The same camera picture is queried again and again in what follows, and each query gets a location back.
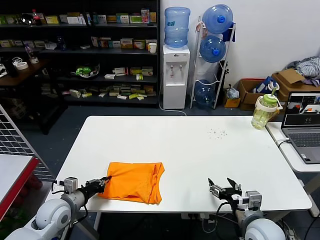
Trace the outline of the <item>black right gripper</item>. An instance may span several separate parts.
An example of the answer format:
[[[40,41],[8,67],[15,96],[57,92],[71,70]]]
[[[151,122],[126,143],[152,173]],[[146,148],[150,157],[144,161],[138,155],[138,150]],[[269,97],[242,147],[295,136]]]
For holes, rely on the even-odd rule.
[[[243,204],[242,186],[230,178],[227,178],[227,181],[231,187],[223,188],[208,178],[209,191],[218,199],[226,200],[231,208],[238,208]]]

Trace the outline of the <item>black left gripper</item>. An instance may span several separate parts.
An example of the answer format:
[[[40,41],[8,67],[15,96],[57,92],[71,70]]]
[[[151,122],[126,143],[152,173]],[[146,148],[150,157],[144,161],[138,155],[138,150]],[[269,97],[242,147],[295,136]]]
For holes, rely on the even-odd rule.
[[[82,188],[83,194],[86,198],[91,198],[95,194],[102,194],[106,187],[106,182],[108,182],[112,177],[105,176],[101,179],[92,179],[85,183]]]

